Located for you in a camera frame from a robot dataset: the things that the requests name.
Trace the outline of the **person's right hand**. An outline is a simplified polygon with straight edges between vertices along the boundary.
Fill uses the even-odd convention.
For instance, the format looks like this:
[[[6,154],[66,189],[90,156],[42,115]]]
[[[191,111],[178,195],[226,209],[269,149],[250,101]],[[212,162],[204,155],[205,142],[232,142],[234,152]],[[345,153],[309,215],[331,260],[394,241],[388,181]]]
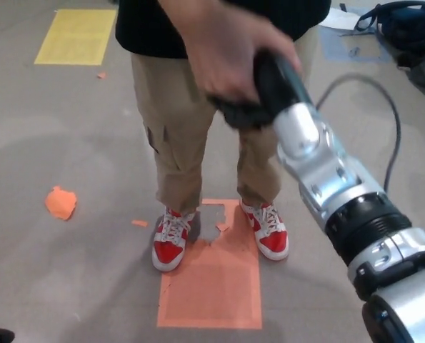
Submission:
[[[267,19],[222,1],[160,1],[181,35],[197,86],[228,101],[259,100],[254,55],[267,48],[301,71],[293,41]]]

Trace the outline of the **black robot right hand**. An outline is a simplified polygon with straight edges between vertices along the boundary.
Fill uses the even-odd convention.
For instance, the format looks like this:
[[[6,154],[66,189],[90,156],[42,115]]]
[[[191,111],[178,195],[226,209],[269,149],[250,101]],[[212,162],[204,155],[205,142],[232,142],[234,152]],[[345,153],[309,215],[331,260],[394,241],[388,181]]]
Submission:
[[[207,97],[231,128],[260,129],[271,125],[283,110],[298,103],[312,103],[300,76],[282,55],[267,49],[257,51],[253,73],[258,104]]]

